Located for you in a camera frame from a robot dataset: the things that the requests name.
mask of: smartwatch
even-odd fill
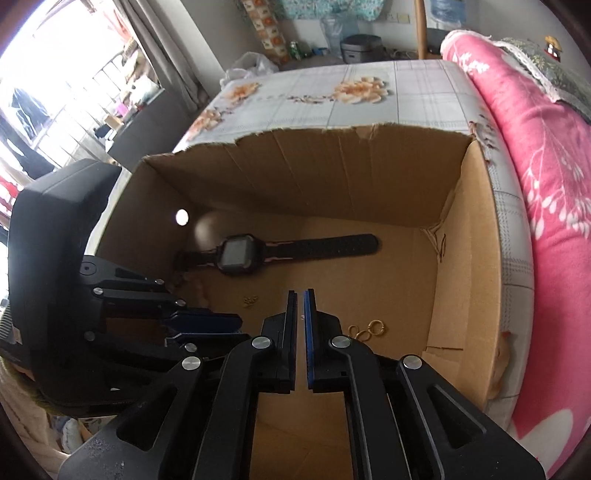
[[[205,252],[179,252],[177,270],[217,267],[228,275],[252,273],[273,262],[357,257],[378,251],[379,240],[371,233],[290,242],[264,242],[248,233],[226,238],[219,247]]]

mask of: metal screw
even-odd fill
[[[330,343],[335,348],[347,348],[351,345],[351,339],[349,337],[345,337],[344,335],[339,335],[333,338]]]
[[[252,346],[259,350],[264,350],[271,346],[271,339],[267,337],[256,337],[252,339]]]
[[[417,370],[423,365],[422,360],[416,355],[408,355],[402,360],[402,364],[410,370]]]
[[[201,366],[201,359],[196,356],[188,356],[183,360],[182,365],[185,370],[196,370]]]

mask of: wall outlet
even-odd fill
[[[409,14],[398,14],[398,23],[410,23]]]

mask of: pink blanket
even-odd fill
[[[509,431],[552,476],[591,423],[591,127],[484,37],[453,32],[442,53],[488,104],[526,201],[534,324]]]

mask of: watch strap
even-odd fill
[[[215,267],[217,249],[205,252],[179,252],[174,260],[176,270],[190,270],[196,267]]]
[[[374,254],[378,251],[378,247],[378,238],[371,233],[290,242],[267,242],[264,249],[264,261],[269,263],[357,257]]]

